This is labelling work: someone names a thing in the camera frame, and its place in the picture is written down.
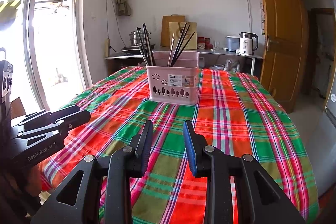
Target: poster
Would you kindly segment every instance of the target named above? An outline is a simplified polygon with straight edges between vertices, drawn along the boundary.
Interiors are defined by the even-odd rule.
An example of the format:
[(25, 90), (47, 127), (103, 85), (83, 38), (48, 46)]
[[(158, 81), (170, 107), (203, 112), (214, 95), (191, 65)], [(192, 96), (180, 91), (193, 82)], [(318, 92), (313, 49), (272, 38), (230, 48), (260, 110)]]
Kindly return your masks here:
[(265, 35), (265, 7), (264, 0), (260, 0), (260, 10), (261, 10), (261, 32)]

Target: plastic bag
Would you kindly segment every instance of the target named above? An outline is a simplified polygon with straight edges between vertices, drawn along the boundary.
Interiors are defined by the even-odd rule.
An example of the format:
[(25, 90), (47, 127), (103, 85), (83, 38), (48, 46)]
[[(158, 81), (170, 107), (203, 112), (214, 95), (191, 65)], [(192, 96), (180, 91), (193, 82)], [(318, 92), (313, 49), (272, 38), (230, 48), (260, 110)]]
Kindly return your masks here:
[(231, 60), (226, 60), (224, 71), (240, 72), (240, 62), (232, 62)]

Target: wooden cutting board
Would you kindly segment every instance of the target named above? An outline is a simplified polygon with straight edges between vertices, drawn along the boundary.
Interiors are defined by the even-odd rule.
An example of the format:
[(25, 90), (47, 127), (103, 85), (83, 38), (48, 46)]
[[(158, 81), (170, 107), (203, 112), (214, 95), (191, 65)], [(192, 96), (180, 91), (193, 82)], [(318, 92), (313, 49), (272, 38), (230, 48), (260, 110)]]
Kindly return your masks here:
[(185, 16), (171, 15), (162, 17), (161, 47), (170, 47), (170, 41), (169, 41), (170, 22), (185, 22)]

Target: black chopstick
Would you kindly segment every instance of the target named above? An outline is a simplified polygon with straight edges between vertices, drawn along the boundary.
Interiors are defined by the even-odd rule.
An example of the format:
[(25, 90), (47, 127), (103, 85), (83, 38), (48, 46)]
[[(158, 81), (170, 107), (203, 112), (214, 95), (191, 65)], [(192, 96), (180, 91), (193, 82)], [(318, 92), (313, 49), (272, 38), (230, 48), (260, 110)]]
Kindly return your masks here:
[(178, 46), (179, 46), (179, 44), (180, 44), (180, 41), (181, 41), (181, 39), (182, 39), (182, 36), (183, 36), (183, 34), (184, 34), (184, 31), (185, 31), (185, 27), (187, 26), (187, 22), (185, 23), (185, 25), (184, 25), (184, 27), (183, 27), (183, 31), (181, 32), (181, 36), (180, 36), (180, 38), (179, 38), (179, 40), (178, 40), (178, 42), (177, 42), (177, 44), (176, 44), (176, 48), (175, 48), (175, 51), (174, 51), (174, 54), (173, 54), (173, 58), (172, 58), (172, 62), (171, 63), (173, 63), (173, 61), (174, 61), (174, 59), (175, 59), (175, 57), (176, 57), (176, 55), (177, 55), (177, 53), (178, 53)]
[(148, 61), (148, 58), (147, 58), (146, 53), (145, 53), (145, 51), (144, 51), (144, 44), (142, 43), (142, 39), (141, 39), (141, 36), (140, 36), (140, 32), (139, 32), (139, 28), (138, 28), (138, 27), (136, 28), (136, 31), (137, 31), (138, 36), (139, 36), (139, 39), (140, 39), (140, 43), (141, 43), (141, 46), (142, 46), (142, 50), (140, 49), (140, 45), (139, 45), (139, 44), (137, 44), (137, 45), (138, 45), (138, 47), (139, 47), (139, 50), (140, 50), (140, 53), (141, 53), (141, 55), (142, 55), (143, 60), (145, 61), (146, 65), (149, 66), (149, 61)]
[(189, 41), (192, 39), (192, 37), (194, 36), (194, 34), (195, 34), (195, 32), (193, 32), (193, 34), (191, 35), (191, 37), (189, 37), (187, 43), (183, 46), (183, 48), (181, 49), (181, 51), (177, 55), (177, 57), (175, 59), (175, 62), (178, 60), (178, 58), (180, 57), (181, 53), (184, 51), (184, 48), (188, 45)]
[(149, 45), (149, 42), (148, 42), (147, 36), (146, 36), (145, 24), (142, 25), (142, 30), (143, 30), (143, 36), (144, 36), (144, 39), (145, 39), (148, 60), (149, 60), (150, 66), (153, 66), (152, 55), (150, 53), (150, 45)]
[(154, 58), (153, 51), (152, 51), (152, 45), (151, 45), (151, 43), (149, 41), (149, 36), (148, 36), (146, 24), (144, 24), (144, 31), (146, 33), (146, 37), (147, 37), (147, 40), (148, 40), (149, 50), (150, 50), (150, 54), (151, 54), (151, 58), (152, 58), (152, 65), (154, 67), (156, 67), (155, 58)]
[(176, 55), (173, 57), (173, 61), (172, 61), (172, 65), (171, 66), (173, 66), (175, 64), (175, 62), (177, 61), (177, 56), (178, 56), (179, 51), (181, 49), (181, 46), (182, 46), (182, 44), (184, 42), (184, 39), (185, 39), (185, 37), (186, 37), (186, 35), (187, 35), (188, 31), (189, 31), (189, 28), (190, 28), (190, 25), (188, 26), (187, 30), (182, 35), (182, 39), (179, 41), (179, 44), (177, 45)]

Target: basket label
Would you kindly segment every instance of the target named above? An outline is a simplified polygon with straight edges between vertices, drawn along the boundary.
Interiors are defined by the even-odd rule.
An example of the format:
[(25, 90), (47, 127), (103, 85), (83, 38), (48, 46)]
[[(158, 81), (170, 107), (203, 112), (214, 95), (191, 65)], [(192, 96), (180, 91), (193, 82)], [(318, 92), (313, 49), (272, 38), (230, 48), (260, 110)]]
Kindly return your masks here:
[(195, 87), (196, 76), (168, 75), (169, 86), (184, 86), (186, 88)]
[(168, 85), (182, 86), (182, 75), (168, 75)]

